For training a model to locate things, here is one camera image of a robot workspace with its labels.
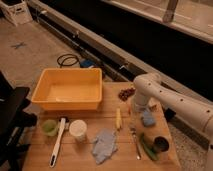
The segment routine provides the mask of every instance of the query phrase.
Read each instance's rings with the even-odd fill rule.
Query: cylindrical container
[[[48,119],[42,123],[42,131],[45,135],[53,137],[58,133],[58,122]]]
[[[155,153],[165,152],[169,149],[169,142],[164,137],[156,137],[152,146]]]
[[[70,124],[69,132],[76,141],[82,142],[86,140],[87,124],[83,120],[75,120]]]

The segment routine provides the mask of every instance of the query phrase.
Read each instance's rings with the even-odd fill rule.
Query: metal utensil
[[[131,134],[132,134],[132,137],[133,137],[133,140],[134,140],[134,143],[135,143],[136,152],[137,152],[137,159],[140,160],[141,159],[141,153],[140,153],[138,143],[137,143],[136,129],[135,129],[134,124],[130,123],[129,129],[131,131]]]

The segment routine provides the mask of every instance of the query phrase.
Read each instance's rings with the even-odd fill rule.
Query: yellow object
[[[32,96],[44,110],[95,110],[101,100],[98,68],[45,69]]]
[[[122,117],[121,117],[121,110],[120,108],[116,109],[116,129],[119,131],[123,126]]]

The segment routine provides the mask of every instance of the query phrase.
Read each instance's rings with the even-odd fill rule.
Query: wooden table
[[[181,170],[166,120],[163,115],[161,105],[156,103],[157,107],[152,111],[157,123],[152,128],[144,128],[139,120],[137,125],[138,134],[145,134],[154,139],[157,136],[164,136],[168,139],[169,151],[161,153],[159,161],[151,161],[141,148],[142,159],[136,159],[136,150],[131,133],[129,131],[129,122],[131,117],[128,113],[126,102],[118,99],[118,93],[121,89],[132,87],[132,83],[104,83],[103,101],[98,111],[75,111],[75,112],[44,112],[39,115],[38,124],[33,134],[31,146],[27,153],[24,171],[176,171]],[[118,151],[112,157],[101,165],[96,165],[91,155],[92,140],[96,134],[106,128],[115,130],[116,108],[120,107],[123,117],[123,129],[117,132]],[[58,159],[54,168],[49,167],[50,156],[56,141],[56,137],[46,137],[42,134],[41,123],[49,118],[58,119],[60,116],[68,116],[70,120],[83,119],[88,125],[87,140],[84,143],[76,143],[69,131],[64,132],[62,144]]]

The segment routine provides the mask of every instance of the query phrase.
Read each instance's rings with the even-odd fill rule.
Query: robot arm
[[[151,97],[177,112],[181,118],[210,137],[205,171],[213,170],[213,106],[199,100],[169,90],[160,85],[161,77],[157,73],[139,75],[134,79],[136,92],[133,107],[136,111],[144,108]]]

